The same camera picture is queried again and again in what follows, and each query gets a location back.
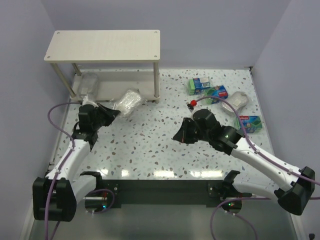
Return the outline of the green sponge pack red logo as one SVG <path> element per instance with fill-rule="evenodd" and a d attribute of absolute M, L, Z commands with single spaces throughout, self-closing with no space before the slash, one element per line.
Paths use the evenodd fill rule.
<path fill-rule="evenodd" d="M 235 125 L 241 129 L 242 123 L 247 134 L 257 133 L 263 128 L 261 118 L 258 115 L 240 115 L 239 118 L 240 120 L 235 118 Z"/>

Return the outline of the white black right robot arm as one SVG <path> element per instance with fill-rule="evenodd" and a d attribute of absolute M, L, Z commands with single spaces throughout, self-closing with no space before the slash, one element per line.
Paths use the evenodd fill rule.
<path fill-rule="evenodd" d="M 287 212 L 300 216 L 315 190 L 315 171 L 308 166 L 299 168 L 268 153 L 248 141 L 242 130 L 220 124 L 208 109 L 194 108 L 185 117 L 173 140 L 182 144 L 207 142 L 216 151 L 237 158 L 263 173 L 275 183 L 268 189 L 259 183 L 226 178 L 228 188 L 239 193 L 255 194 L 276 200 Z"/>

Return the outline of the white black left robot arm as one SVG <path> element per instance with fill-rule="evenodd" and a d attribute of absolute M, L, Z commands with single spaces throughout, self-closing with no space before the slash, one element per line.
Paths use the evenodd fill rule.
<path fill-rule="evenodd" d="M 98 140 L 98 131 L 108 127 L 121 112 L 100 103 L 83 104 L 73 126 L 69 146 L 63 157 L 45 177 L 37 177 L 32 185 L 33 216 L 36 220 L 70 222 L 77 205 L 87 194 L 103 187 L 96 171 L 76 173 Z"/>

